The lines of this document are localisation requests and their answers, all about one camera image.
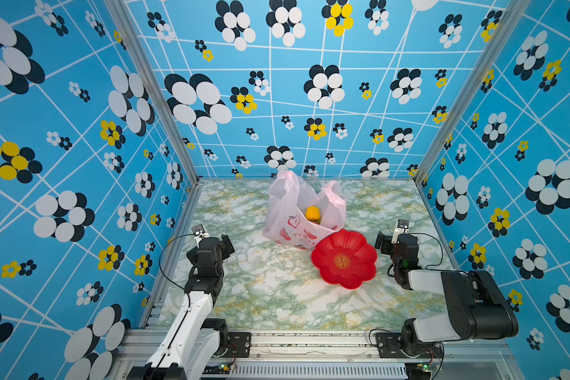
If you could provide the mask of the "yellow lemon fruit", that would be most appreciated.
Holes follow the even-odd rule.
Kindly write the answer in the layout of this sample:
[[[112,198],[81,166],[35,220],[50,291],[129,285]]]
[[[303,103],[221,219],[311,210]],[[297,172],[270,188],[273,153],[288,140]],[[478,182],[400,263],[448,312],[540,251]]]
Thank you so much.
[[[320,224],[321,223],[320,208],[316,206],[308,207],[307,210],[305,211],[305,218],[312,223]]]

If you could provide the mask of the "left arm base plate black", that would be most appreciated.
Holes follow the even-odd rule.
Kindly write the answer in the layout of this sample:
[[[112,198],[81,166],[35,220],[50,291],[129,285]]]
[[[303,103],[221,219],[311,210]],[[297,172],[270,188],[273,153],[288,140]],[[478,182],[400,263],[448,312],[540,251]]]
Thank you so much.
[[[217,330],[201,329],[192,343],[190,359],[248,358],[251,340],[250,332],[228,332],[224,337]]]

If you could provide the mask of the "pink translucent plastic bag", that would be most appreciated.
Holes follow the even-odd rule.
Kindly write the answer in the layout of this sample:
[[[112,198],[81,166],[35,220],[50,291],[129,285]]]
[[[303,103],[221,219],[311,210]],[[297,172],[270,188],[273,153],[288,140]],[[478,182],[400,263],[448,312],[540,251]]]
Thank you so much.
[[[321,210],[321,223],[305,218],[308,207]],[[332,180],[316,193],[302,177],[281,171],[269,188],[269,211],[262,235],[279,245],[311,250],[324,238],[343,229],[347,202],[340,183]]]

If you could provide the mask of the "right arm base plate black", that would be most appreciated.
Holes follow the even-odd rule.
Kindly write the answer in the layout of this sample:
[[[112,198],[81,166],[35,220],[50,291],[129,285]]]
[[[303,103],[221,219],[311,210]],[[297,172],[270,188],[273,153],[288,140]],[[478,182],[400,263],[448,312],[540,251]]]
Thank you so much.
[[[421,343],[406,353],[402,348],[399,333],[377,332],[372,340],[381,359],[442,359],[444,354],[441,343]]]

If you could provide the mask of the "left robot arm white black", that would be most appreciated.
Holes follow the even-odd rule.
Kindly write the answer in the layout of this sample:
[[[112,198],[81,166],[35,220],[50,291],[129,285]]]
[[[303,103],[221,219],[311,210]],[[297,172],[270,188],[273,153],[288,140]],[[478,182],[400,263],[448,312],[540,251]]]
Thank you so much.
[[[133,367],[128,379],[200,379],[210,359],[227,349],[226,321],[209,314],[223,288],[223,261],[234,247],[226,234],[193,235],[196,247],[187,253],[192,270],[181,288],[183,305],[156,351],[144,365]]]

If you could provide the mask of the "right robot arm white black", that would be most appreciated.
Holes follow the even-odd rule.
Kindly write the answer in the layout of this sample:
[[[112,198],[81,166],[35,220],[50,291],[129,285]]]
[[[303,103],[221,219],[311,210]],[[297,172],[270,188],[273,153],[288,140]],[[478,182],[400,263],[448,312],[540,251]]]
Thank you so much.
[[[488,272],[423,269],[418,238],[412,234],[379,232],[375,248],[391,259],[389,269],[401,288],[441,295],[446,302],[444,313],[404,322],[399,342],[407,356],[420,356],[450,341],[500,340],[518,334],[515,312]]]

